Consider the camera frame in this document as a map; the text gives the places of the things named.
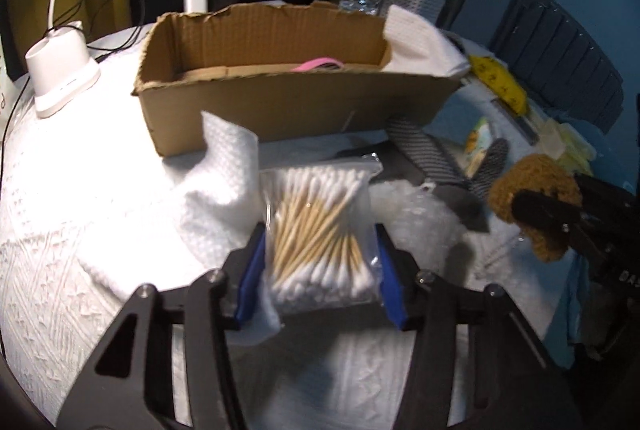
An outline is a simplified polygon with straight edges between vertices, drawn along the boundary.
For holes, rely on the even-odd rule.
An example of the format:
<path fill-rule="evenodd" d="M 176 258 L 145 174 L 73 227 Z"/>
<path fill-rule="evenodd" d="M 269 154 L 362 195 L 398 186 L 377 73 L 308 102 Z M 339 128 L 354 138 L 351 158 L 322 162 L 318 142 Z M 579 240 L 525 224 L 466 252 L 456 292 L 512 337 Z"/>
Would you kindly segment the brown sponge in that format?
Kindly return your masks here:
<path fill-rule="evenodd" d="M 529 239 L 534 255 L 544 263 L 559 261 L 568 250 L 567 243 L 515 218 L 514 198 L 533 194 L 534 198 L 553 199 L 582 207 L 582 193 L 573 175 L 548 155 L 529 154 L 498 178 L 488 193 L 488 206 L 503 222 L 515 224 Z"/>

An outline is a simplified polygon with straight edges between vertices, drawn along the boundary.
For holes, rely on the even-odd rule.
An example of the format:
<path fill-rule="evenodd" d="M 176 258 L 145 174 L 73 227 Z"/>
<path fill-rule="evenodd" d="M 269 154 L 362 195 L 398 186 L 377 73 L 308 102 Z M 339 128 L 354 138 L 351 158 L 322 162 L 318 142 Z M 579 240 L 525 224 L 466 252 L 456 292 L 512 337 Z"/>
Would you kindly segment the grey dotted glove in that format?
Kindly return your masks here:
<path fill-rule="evenodd" d="M 425 133 L 408 117 L 391 116 L 385 131 L 399 153 L 433 183 L 433 194 L 470 231 L 488 233 L 486 204 L 492 183 L 502 174 L 509 155 L 506 139 L 496 139 L 487 150 L 480 167 L 469 178 L 452 154 L 435 137 Z"/>

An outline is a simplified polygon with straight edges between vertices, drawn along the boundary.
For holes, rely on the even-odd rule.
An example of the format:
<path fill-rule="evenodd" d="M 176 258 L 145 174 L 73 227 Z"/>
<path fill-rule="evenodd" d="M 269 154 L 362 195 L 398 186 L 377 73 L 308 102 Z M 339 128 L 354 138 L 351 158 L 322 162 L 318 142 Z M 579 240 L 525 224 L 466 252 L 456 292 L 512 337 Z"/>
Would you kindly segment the white paper towel sheet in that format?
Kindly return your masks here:
<path fill-rule="evenodd" d="M 164 291 L 221 268 L 264 217 L 257 135 L 210 113 L 202 127 L 206 150 L 185 175 L 138 161 L 90 189 L 78 260 L 120 300 L 145 283 Z"/>

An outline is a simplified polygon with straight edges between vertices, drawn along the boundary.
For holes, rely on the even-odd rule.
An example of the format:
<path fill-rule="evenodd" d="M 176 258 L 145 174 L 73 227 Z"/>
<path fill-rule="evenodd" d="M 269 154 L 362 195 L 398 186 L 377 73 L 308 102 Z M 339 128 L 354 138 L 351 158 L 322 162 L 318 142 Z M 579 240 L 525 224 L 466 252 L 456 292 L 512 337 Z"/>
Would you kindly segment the cotton swab bag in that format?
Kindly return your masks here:
<path fill-rule="evenodd" d="M 381 171 L 369 156 L 262 172 L 266 282 L 280 314 L 378 299 L 382 265 L 369 187 Z"/>

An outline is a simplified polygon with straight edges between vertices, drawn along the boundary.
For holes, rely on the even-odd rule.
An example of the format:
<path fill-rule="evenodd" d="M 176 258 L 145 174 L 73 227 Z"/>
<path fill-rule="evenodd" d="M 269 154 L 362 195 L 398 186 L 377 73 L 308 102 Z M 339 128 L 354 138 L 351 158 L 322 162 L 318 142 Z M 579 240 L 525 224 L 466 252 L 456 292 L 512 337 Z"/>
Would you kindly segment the pink plush toy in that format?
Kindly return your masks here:
<path fill-rule="evenodd" d="M 309 61 L 306 61 L 302 64 L 295 66 L 292 68 L 292 72 L 303 73 L 303 72 L 311 72 L 311 71 L 320 71 L 320 70 L 328 70 L 328 71 L 336 71 L 340 70 L 344 64 L 341 61 L 337 61 L 332 58 L 315 58 Z"/>

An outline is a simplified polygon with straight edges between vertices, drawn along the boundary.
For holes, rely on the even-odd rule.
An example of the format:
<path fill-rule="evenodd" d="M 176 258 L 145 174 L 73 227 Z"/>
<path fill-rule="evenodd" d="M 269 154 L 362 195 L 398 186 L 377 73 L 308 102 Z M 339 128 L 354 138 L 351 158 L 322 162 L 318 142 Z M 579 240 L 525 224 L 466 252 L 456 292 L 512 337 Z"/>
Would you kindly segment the white bubble wrap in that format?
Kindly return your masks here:
<path fill-rule="evenodd" d="M 432 192 L 406 180 L 375 183 L 369 192 L 374 221 L 394 245 L 412 254 L 420 268 L 442 274 L 464 233 L 458 217 Z"/>

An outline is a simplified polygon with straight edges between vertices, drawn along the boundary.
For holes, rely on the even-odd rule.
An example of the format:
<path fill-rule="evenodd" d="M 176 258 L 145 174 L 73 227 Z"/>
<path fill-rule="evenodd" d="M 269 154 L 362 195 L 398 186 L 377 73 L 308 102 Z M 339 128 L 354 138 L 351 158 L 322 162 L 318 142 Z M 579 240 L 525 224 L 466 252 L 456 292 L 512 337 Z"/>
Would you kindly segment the yellow tissue pack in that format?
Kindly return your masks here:
<path fill-rule="evenodd" d="M 539 150 L 568 172 L 592 176 L 596 149 L 570 124 L 547 119 L 539 130 Z"/>

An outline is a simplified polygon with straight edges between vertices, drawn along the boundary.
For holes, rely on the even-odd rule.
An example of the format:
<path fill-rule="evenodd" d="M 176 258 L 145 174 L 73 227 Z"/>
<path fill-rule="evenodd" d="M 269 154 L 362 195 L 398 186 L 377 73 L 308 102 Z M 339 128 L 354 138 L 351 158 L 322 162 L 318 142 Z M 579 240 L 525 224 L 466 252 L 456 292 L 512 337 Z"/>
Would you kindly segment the yellow wet wipes pack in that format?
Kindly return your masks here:
<path fill-rule="evenodd" d="M 507 68 L 493 57 L 469 56 L 468 59 L 478 80 L 506 103 L 515 115 L 527 113 L 526 91 Z"/>

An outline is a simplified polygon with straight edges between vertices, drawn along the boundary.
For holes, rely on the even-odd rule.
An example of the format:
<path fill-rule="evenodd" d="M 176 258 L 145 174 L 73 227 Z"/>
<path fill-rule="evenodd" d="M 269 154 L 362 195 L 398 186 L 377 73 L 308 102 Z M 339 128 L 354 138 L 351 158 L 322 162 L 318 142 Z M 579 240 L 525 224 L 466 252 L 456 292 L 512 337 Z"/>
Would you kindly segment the dark radiator heater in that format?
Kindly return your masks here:
<path fill-rule="evenodd" d="M 623 78 L 554 0 L 510 0 L 489 50 L 538 104 L 607 133 L 623 112 Z"/>

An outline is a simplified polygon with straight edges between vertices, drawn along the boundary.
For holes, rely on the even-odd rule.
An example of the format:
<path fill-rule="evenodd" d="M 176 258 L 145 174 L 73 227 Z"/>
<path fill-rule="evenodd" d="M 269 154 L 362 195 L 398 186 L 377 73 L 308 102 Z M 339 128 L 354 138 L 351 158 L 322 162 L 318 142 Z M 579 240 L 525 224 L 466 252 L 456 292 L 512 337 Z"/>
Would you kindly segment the brown cardboard box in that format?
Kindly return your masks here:
<path fill-rule="evenodd" d="M 460 80 L 384 72 L 383 31 L 378 16 L 327 2 L 166 13 L 145 39 L 132 93 L 160 156 L 204 149 L 204 112 L 264 142 L 381 129 L 394 113 L 431 123 Z M 344 66 L 292 72 L 323 57 Z"/>

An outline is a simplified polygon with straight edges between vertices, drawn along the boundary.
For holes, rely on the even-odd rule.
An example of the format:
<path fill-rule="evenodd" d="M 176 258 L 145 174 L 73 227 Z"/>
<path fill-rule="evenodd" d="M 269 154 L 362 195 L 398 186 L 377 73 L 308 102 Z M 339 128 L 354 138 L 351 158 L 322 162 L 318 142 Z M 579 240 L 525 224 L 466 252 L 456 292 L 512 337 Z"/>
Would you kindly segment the white desk lamp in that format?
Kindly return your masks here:
<path fill-rule="evenodd" d="M 39 118 L 61 111 L 100 77 L 99 64 L 89 54 L 82 22 L 55 26 L 55 3 L 49 0 L 44 36 L 25 54 Z"/>

